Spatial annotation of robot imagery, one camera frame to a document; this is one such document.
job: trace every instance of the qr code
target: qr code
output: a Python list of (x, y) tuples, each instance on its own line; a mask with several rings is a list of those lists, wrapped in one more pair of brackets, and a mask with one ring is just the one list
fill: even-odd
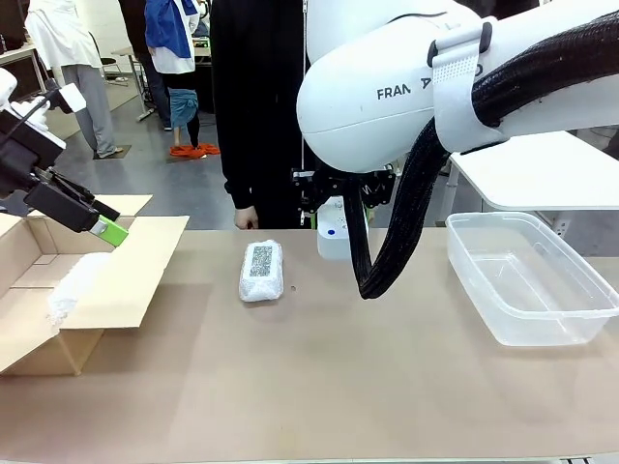
[(257, 246), (251, 257), (250, 277), (266, 277), (271, 273), (271, 256), (273, 249), (270, 246)]

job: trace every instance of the table leg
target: table leg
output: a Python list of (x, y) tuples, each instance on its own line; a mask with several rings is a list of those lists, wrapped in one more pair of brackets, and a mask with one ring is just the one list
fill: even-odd
[(35, 67), (35, 74), (37, 75), (37, 80), (39, 81), (39, 87), (42, 92), (45, 92), (45, 82), (43, 81), (43, 76), (41, 75), (41, 69), (39, 68), (39, 62), (37, 60), (36, 51), (32, 50), (30, 52), (30, 58), (32, 59), (32, 65)]
[(565, 234), (570, 228), (570, 224), (574, 220), (574, 211), (560, 211), (557, 217), (552, 222), (552, 230), (559, 237), (565, 237)]
[(133, 62), (133, 57), (131, 55), (127, 55), (127, 57), (129, 58), (129, 65), (132, 67), (132, 74), (133, 74), (133, 79), (135, 81), (135, 87), (137, 87), (137, 93), (139, 94), (139, 104), (142, 106), (142, 114), (140, 114), (135, 120), (136, 122), (141, 122), (144, 121), (146, 118), (148, 118), (151, 114), (153, 114), (155, 112), (154, 109), (148, 109), (146, 107), (146, 105), (144, 104), (144, 89), (142, 88), (140, 82), (139, 82), (139, 77), (137, 75), (137, 71), (135, 70), (135, 64)]
[(445, 194), (443, 195), (441, 213), (438, 221), (436, 221), (437, 227), (445, 227), (445, 221), (454, 209), (454, 200), (456, 200), (457, 191), (457, 179), (460, 176), (460, 171), (455, 164), (451, 163), (451, 165), (452, 167), (449, 170), (449, 179), (447, 180), (447, 186), (445, 186)]

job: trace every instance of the black braided cable sleeve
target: black braided cable sleeve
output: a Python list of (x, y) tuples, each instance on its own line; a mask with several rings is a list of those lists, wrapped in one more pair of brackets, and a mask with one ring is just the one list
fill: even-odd
[[(501, 119), (556, 90), (619, 73), (619, 12), (537, 43), (480, 79), (473, 105), (480, 121)], [(421, 238), (434, 182), (449, 158), (432, 119), (411, 150), (394, 202), (389, 229), (374, 264), (368, 248), (358, 181), (344, 192), (353, 269), (363, 299), (376, 299), (396, 281)]]

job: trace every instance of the black sleeve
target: black sleeve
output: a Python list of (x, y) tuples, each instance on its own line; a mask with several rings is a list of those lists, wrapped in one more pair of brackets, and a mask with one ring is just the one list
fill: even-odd
[(242, 98), (238, 96), (241, 84), (237, 29), (231, 3), (234, 0), (216, 0), (211, 12), (211, 53), (213, 60), (213, 100), (217, 118), (217, 134), (221, 150), (221, 165), (227, 182), (225, 189), (237, 209), (253, 205), (251, 199), (251, 169), (249, 126)]

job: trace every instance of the green object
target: green object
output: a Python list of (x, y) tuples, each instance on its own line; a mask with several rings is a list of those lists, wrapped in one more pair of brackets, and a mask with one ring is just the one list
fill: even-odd
[(114, 247), (119, 247), (129, 235), (129, 231), (107, 217), (99, 216), (99, 220), (104, 222), (106, 229), (99, 235), (99, 238), (108, 242)]

